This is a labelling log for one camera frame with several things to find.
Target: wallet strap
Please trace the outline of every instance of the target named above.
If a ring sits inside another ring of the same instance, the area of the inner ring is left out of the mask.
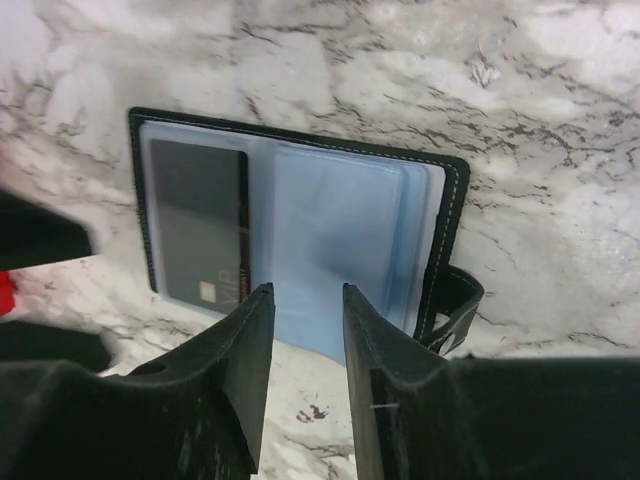
[[[438,301],[427,310],[414,338],[437,354],[450,352],[467,337],[483,295],[480,282],[464,270],[449,265],[436,278],[434,297]],[[434,329],[437,314],[444,314],[449,320]]]

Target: open wallet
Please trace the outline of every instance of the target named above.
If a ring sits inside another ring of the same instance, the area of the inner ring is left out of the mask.
[[[342,306],[359,479],[640,478],[638,359],[447,361],[357,287]],[[249,480],[275,311],[260,285],[127,376],[0,362],[0,479]]]
[[[463,160],[147,108],[129,126],[150,285],[166,299],[226,315],[272,283],[275,338],[342,364],[344,283],[433,352],[465,339],[483,289],[449,264]]]

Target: white marble table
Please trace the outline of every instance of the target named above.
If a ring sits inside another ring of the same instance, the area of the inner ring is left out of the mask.
[[[108,330],[119,372],[211,323],[147,287],[139,105],[460,156],[453,263],[487,295],[457,354],[638,354],[638,25],[622,0],[0,0],[0,184],[101,252],[17,272],[20,309]],[[354,477],[342,367],[276,343],[267,410],[265,478]]]

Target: marble surface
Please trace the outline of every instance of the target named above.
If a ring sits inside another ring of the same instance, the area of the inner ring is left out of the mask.
[[[0,183],[101,252],[16,272],[19,312],[105,329],[120,373],[211,324],[147,287],[138,105],[466,159],[453,263],[487,295],[456,354],[635,355],[639,25],[634,0],[0,0]],[[276,343],[267,410],[264,478],[355,478],[342,367]]]

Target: card chip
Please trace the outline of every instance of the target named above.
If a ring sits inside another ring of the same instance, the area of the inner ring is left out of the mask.
[[[216,303],[216,286],[209,282],[200,282],[200,298],[209,303]]]

